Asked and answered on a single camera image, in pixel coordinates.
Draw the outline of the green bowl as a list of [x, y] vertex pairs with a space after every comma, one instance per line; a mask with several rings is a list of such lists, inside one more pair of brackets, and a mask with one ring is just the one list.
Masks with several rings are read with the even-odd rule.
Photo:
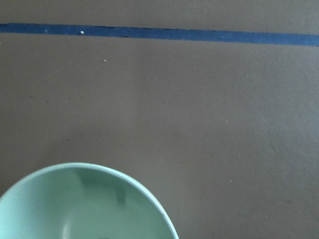
[[0, 198], [3, 239], [175, 239], [172, 221], [136, 179], [89, 163], [33, 172]]

